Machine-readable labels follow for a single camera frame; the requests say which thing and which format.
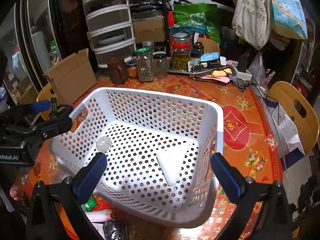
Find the green snack packet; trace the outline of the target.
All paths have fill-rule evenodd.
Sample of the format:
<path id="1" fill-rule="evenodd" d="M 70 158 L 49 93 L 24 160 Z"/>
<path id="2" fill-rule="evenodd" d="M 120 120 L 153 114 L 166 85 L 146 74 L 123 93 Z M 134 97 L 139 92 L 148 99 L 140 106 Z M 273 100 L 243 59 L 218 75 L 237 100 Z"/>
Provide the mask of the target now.
<path id="1" fill-rule="evenodd" d="M 97 206 L 98 202 L 95 200 L 93 195 L 91 195 L 88 201 L 85 204 L 81 204 L 81 208 L 84 212 L 91 211 L 95 206 Z"/>

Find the pink soft roll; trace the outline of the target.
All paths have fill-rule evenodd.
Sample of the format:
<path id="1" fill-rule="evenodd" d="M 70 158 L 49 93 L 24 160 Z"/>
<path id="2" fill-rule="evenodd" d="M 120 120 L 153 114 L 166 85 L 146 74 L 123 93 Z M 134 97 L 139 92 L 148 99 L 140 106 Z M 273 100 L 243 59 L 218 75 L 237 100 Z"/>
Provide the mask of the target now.
<path id="1" fill-rule="evenodd" d="M 112 209 L 89 211 L 86 212 L 85 215 L 91 223 L 107 222 L 109 220 L 114 220 L 115 218 L 114 210 Z"/>

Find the white round plastic piece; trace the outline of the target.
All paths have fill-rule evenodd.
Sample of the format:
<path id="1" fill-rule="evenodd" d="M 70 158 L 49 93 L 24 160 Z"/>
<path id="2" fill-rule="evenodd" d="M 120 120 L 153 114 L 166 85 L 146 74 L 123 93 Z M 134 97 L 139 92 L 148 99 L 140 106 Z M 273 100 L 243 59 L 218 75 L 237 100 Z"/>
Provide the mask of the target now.
<path id="1" fill-rule="evenodd" d="M 96 148 L 98 152 L 107 153 L 112 147 L 112 141 L 107 136 L 103 136 L 97 140 Z"/>

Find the black soft pouch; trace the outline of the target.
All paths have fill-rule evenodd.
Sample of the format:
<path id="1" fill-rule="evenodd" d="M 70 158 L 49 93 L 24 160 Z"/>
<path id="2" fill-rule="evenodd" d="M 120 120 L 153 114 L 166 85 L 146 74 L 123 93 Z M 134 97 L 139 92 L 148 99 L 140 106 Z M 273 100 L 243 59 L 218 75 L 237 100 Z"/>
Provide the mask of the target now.
<path id="1" fill-rule="evenodd" d="M 109 220 L 103 225 L 106 240 L 127 240 L 127 226 L 125 223 Z"/>

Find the left wooden chair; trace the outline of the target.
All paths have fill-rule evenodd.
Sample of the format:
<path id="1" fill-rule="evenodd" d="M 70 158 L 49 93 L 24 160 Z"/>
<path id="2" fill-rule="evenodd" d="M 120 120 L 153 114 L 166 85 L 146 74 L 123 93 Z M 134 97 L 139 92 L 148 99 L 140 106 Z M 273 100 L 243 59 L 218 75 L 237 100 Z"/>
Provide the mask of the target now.
<path id="1" fill-rule="evenodd" d="M 57 98 L 57 95 L 55 94 L 55 92 L 53 91 L 51 84 L 48 83 L 46 84 L 42 90 L 39 92 L 36 101 L 40 102 L 40 101 L 49 101 L 49 105 L 51 105 L 51 98 L 56 98 L 57 100 L 57 104 L 60 103 L 60 100 Z M 40 113 L 40 116 L 43 118 L 44 121 L 47 121 L 50 119 L 49 114 L 51 113 L 51 109 L 48 109 L 44 112 Z"/>

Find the brown cardboard box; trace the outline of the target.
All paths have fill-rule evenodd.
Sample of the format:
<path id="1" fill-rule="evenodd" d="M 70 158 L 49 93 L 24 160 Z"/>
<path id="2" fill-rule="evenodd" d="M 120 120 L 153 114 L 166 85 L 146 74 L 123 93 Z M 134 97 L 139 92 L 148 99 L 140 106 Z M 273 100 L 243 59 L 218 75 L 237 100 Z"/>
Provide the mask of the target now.
<path id="1" fill-rule="evenodd" d="M 76 102 L 97 83 L 88 49 L 69 55 L 44 73 L 57 98 L 68 105 Z"/>

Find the white label inside basket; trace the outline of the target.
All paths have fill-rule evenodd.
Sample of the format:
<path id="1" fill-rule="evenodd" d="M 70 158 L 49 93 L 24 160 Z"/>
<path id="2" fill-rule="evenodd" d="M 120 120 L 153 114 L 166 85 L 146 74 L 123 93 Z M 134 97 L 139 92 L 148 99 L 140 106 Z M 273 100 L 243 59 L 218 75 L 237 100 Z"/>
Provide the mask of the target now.
<path id="1" fill-rule="evenodd" d="M 183 159 L 190 149 L 190 146 L 169 147 L 157 153 L 157 161 L 168 186 L 177 184 Z"/>

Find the white paper bag on chair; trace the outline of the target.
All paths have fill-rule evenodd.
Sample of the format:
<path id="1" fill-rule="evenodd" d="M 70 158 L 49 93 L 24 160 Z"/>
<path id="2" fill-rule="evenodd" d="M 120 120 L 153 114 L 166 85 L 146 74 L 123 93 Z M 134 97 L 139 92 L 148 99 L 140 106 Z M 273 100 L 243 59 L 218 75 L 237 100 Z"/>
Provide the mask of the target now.
<path id="1" fill-rule="evenodd" d="M 279 103 L 268 99 L 263 101 L 273 137 L 278 143 L 277 152 L 281 166 L 285 171 L 305 156 L 298 129 Z"/>

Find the brown ceramic mug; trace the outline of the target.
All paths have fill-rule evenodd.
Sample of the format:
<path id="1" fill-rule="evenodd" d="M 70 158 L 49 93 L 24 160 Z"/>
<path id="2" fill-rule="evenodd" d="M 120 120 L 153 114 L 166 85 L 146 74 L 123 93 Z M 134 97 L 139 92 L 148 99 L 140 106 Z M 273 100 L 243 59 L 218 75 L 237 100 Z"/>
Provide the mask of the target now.
<path id="1" fill-rule="evenodd" d="M 113 57 L 109 59 L 106 64 L 113 84 L 121 85 L 129 79 L 127 67 L 122 57 Z"/>

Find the right wooden chair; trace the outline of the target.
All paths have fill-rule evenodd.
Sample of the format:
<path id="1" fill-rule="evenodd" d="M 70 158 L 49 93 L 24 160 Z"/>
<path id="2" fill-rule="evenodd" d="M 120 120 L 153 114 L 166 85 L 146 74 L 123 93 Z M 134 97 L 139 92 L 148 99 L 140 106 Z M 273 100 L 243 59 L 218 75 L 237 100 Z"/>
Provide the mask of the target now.
<path id="1" fill-rule="evenodd" d="M 280 103 L 295 123 L 305 154 L 310 155 L 319 138 L 319 119 L 306 98 L 293 85 L 278 81 L 267 94 Z"/>

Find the tall green lid glass jar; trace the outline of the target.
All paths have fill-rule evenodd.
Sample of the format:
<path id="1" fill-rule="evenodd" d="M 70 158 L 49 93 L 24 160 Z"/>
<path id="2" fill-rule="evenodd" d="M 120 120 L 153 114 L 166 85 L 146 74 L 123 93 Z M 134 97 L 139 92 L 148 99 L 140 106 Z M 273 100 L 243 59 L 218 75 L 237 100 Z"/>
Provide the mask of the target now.
<path id="1" fill-rule="evenodd" d="M 151 82 L 153 80 L 153 62 L 150 48 L 136 50 L 136 66 L 140 82 Z"/>

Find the white plastic drawer tower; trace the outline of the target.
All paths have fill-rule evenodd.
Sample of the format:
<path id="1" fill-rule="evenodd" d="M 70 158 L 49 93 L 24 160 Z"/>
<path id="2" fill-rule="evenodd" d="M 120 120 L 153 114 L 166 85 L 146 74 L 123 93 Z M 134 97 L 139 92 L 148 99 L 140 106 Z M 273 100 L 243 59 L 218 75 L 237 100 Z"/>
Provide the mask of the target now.
<path id="1" fill-rule="evenodd" d="M 100 68 L 113 57 L 129 60 L 136 39 L 129 0 L 82 0 L 87 37 Z"/>

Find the empty black lid glass jar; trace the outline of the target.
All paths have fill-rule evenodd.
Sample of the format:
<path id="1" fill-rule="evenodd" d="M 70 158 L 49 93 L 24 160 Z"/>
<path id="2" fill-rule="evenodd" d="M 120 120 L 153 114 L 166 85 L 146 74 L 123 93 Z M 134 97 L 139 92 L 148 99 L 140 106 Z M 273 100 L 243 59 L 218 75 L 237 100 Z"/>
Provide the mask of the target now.
<path id="1" fill-rule="evenodd" d="M 167 57 L 165 54 L 154 54 L 154 76 L 158 79 L 167 76 Z"/>

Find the red lid pickle jar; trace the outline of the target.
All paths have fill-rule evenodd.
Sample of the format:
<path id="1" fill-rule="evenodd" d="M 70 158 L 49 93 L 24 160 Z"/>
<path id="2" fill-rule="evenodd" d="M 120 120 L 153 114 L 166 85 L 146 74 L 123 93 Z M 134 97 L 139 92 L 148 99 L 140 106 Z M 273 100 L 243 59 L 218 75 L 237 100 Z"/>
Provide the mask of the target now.
<path id="1" fill-rule="evenodd" d="M 191 44 L 189 42 L 173 41 L 171 59 L 173 70 L 187 71 L 190 61 Z"/>

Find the blue illustrated paper bag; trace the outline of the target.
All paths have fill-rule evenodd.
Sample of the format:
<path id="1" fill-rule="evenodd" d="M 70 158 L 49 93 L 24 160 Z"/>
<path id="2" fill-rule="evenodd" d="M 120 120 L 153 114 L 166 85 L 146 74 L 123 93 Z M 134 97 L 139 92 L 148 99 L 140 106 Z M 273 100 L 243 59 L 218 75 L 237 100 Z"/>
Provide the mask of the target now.
<path id="1" fill-rule="evenodd" d="M 271 0 L 274 31 L 287 38 L 307 40 L 308 31 L 300 0 Z"/>

